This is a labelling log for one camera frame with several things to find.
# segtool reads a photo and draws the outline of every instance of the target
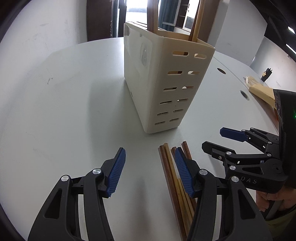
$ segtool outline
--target ceiling light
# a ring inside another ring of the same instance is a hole
[[[290,50],[292,50],[292,51],[294,52],[294,54],[296,54],[296,52],[295,52],[294,49],[292,49],[288,44],[286,44],[286,45],[287,45],[287,47],[288,47]]]
[[[288,29],[289,29],[292,33],[295,34],[295,32],[294,32],[294,30],[293,30],[292,28],[288,27]]]

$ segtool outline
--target human hand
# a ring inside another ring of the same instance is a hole
[[[256,191],[256,204],[261,211],[265,212],[268,209],[269,200],[283,200],[279,211],[291,208],[296,204],[296,189],[283,186],[281,190],[274,194]]]

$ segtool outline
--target dark ceiling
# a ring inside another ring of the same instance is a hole
[[[265,37],[284,50],[296,62],[296,0],[250,0],[267,22]]]

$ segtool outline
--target oval ventilation hole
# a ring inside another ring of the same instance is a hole
[[[184,109],[179,109],[179,110],[174,110],[173,112],[180,112],[183,111]]]
[[[199,71],[189,71],[188,74],[189,75],[196,75],[196,74],[199,74],[200,72]]]
[[[165,88],[163,89],[163,91],[167,91],[167,90],[175,90],[177,87],[171,87],[171,88]]]
[[[246,99],[249,100],[249,97],[247,96],[247,94],[244,91],[240,91],[240,93],[242,94],[242,96]]]
[[[205,54],[202,54],[202,53],[196,53],[194,55],[195,58],[202,58],[202,59],[205,59],[207,56]]]
[[[182,102],[182,101],[187,101],[188,100],[188,98],[186,98],[186,99],[179,99],[179,100],[177,100],[177,102]]]
[[[163,123],[165,123],[165,121],[157,122],[157,123],[155,123],[155,125],[159,125],[159,124],[163,124]]]
[[[226,74],[226,72],[223,69],[217,68],[222,74]]]
[[[164,101],[164,102],[160,102],[159,104],[167,104],[167,103],[171,103],[172,100],[169,100],[169,101]]]
[[[183,52],[183,51],[173,51],[173,55],[187,56],[187,55],[188,55],[188,52]]]
[[[184,86],[182,89],[192,89],[194,86]]]
[[[171,121],[177,121],[177,120],[179,120],[179,118],[171,119],[170,122],[171,122]]]
[[[168,74],[182,74],[182,71],[169,71]]]
[[[163,112],[163,113],[159,113],[159,114],[157,114],[157,115],[165,115],[165,114],[167,114],[168,112]]]

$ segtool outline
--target blue gripper pad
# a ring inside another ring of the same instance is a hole
[[[184,156],[181,154],[179,148],[177,148],[175,151],[175,162],[185,191],[188,193],[190,197],[193,197],[195,193],[193,189],[193,177],[191,176],[191,173],[188,170],[187,164],[184,160]]]
[[[111,194],[115,192],[125,162],[126,151],[122,148],[109,174],[108,185],[106,189],[108,197],[111,197]]]
[[[248,137],[243,131],[237,131],[229,128],[221,128],[220,135],[228,139],[244,142],[248,140]]]

